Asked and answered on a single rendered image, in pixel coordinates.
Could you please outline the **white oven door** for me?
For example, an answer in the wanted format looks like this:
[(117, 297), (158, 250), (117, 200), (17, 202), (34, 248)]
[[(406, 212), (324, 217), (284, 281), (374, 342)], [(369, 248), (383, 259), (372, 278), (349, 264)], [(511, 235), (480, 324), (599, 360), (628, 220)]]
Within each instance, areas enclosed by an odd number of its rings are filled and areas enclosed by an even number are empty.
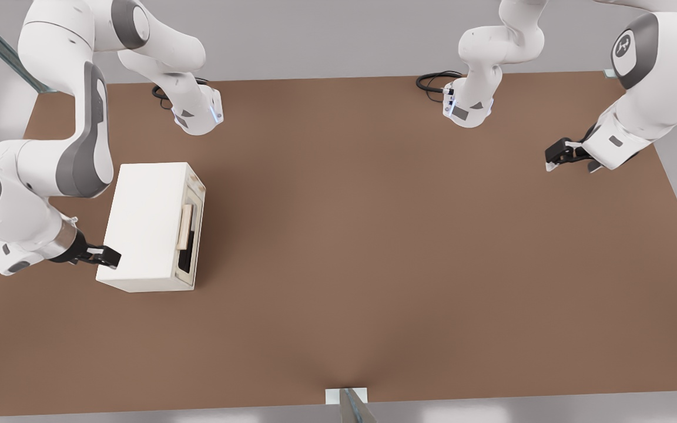
[(182, 205), (186, 203), (194, 205), (190, 239), (186, 251), (178, 251), (176, 249), (175, 253), (175, 276), (185, 284), (185, 289), (188, 291), (193, 291), (195, 288), (204, 199), (205, 186), (195, 174), (190, 172), (186, 176), (182, 197)]

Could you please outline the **white oven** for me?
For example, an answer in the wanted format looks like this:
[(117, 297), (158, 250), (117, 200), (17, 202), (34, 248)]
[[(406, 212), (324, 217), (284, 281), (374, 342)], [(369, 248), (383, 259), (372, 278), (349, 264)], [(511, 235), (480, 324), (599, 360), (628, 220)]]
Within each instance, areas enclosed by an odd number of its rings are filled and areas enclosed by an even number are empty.
[(99, 267), (96, 280), (129, 293), (188, 291), (175, 276), (185, 162), (123, 164), (115, 184), (104, 243), (122, 257)]

